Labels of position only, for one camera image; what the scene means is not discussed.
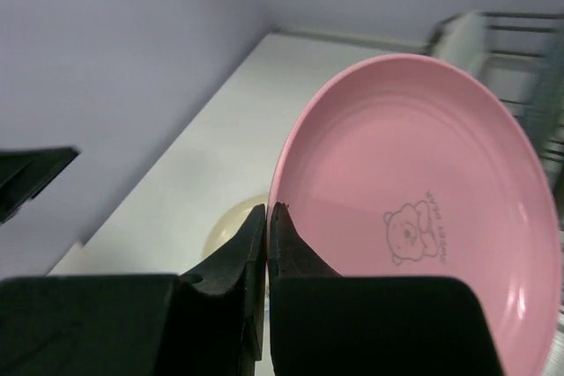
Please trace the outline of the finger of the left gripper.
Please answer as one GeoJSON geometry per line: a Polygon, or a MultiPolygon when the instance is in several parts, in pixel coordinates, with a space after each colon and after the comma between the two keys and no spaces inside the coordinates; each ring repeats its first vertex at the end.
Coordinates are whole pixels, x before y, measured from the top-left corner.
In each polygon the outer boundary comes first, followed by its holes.
{"type": "Polygon", "coordinates": [[[74,146],[1,150],[1,222],[13,218],[78,155],[74,146]]]}

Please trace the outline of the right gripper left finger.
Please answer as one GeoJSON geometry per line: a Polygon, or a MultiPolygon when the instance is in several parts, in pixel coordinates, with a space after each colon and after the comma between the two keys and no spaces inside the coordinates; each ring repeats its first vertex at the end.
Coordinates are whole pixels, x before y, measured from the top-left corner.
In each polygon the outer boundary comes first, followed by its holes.
{"type": "Polygon", "coordinates": [[[1,284],[4,375],[250,375],[262,356],[266,211],[188,272],[1,284]]]}

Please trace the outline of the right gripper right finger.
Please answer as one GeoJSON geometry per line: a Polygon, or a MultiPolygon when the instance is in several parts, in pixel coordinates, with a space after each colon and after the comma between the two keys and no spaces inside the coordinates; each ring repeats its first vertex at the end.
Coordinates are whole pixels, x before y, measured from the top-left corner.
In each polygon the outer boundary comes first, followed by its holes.
{"type": "Polygon", "coordinates": [[[277,375],[500,375],[478,298],[443,276],[345,277],[270,217],[270,344],[277,375]]]}

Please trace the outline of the cream white plate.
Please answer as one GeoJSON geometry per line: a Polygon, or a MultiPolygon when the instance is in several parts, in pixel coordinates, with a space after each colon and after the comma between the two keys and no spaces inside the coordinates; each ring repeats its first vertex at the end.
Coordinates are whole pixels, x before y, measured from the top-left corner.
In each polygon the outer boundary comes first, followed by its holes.
{"type": "MultiPolygon", "coordinates": [[[[240,201],[227,210],[206,237],[202,252],[203,261],[206,261],[209,256],[214,256],[217,250],[235,236],[255,206],[265,205],[267,201],[267,194],[255,195],[240,201]]],[[[228,252],[225,257],[220,257],[218,267],[211,273],[212,281],[204,284],[204,291],[219,295],[233,288],[244,270],[245,255],[236,250],[234,254],[228,252]]]]}

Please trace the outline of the pink plate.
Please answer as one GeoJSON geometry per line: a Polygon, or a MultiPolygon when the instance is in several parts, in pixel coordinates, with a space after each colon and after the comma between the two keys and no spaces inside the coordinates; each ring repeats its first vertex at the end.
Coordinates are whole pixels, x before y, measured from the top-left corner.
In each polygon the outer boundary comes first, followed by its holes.
{"type": "Polygon", "coordinates": [[[453,276],[486,312],[508,375],[542,372],[560,235],[521,127],[474,77],[423,55],[340,72],[279,156],[270,203],[344,276],[453,276]]]}

